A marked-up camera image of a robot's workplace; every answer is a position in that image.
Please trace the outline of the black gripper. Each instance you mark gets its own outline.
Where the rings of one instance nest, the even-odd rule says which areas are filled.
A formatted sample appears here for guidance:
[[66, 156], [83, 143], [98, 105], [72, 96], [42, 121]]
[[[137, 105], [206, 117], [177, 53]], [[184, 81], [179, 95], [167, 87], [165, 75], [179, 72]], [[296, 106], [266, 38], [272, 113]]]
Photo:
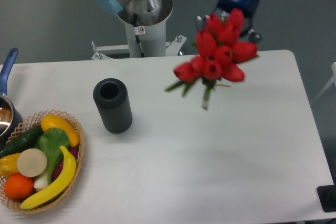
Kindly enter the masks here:
[[[260, 0], [218, 0], [215, 10], [220, 12], [230, 13], [234, 8], [240, 9], [243, 12], [245, 22], [240, 32], [240, 38], [248, 37], [248, 41], [253, 44], [258, 44], [262, 41], [262, 35], [256, 32], [253, 28], [253, 17], [256, 12]], [[212, 31], [212, 16], [197, 16], [196, 28], [197, 31], [208, 30]]]

